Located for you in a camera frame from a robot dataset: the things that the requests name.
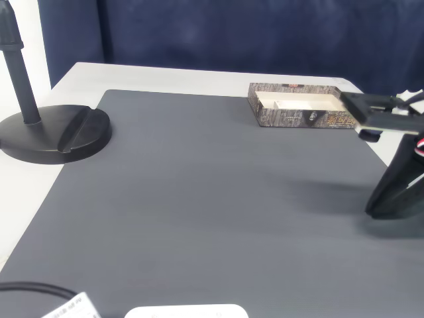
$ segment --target open box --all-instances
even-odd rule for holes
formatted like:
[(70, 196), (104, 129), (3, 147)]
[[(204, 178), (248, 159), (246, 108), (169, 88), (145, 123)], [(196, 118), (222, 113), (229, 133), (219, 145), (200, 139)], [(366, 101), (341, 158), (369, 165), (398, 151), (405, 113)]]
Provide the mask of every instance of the open box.
[(248, 100), (261, 127), (354, 128), (335, 86), (251, 83)]

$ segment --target blue fabric backdrop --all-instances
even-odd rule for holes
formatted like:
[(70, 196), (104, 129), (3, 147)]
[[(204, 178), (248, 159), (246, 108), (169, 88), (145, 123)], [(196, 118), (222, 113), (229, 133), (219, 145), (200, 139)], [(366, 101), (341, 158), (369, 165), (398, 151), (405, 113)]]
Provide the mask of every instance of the blue fabric backdrop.
[(38, 0), (52, 85), (76, 62), (424, 87), (422, 0)]

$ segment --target white device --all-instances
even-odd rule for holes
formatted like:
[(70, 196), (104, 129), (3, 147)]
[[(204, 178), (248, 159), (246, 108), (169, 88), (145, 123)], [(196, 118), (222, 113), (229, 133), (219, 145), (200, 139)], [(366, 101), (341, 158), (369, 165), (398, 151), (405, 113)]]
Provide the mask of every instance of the white device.
[(137, 307), (125, 318), (248, 318), (239, 305), (179, 305)]

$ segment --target white table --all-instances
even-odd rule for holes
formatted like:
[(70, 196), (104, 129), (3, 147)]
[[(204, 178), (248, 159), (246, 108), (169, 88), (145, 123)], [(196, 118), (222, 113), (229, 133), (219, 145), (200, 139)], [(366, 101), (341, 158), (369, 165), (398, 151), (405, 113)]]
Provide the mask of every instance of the white table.
[[(341, 78), (77, 63), (39, 106), (77, 104), (96, 108), (108, 89), (246, 97), (248, 85), (252, 82), (335, 85), (341, 91), (360, 92), (352, 83)], [(0, 113), (0, 120), (9, 115), (8, 112)], [(384, 132), (380, 142), (370, 146), (384, 163), (389, 164), (401, 136), (397, 132)], [(0, 269), (28, 227), (62, 166), (29, 164), (0, 152)]]

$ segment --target black stand base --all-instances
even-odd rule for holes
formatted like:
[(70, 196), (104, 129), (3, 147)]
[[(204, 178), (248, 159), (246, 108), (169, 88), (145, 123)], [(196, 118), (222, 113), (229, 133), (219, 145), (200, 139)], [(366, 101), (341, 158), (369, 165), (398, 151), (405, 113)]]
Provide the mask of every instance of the black stand base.
[(112, 136), (109, 116), (88, 106), (41, 107), (41, 122), (26, 125), (21, 113), (0, 123), (0, 148), (36, 164), (65, 164), (94, 155)]

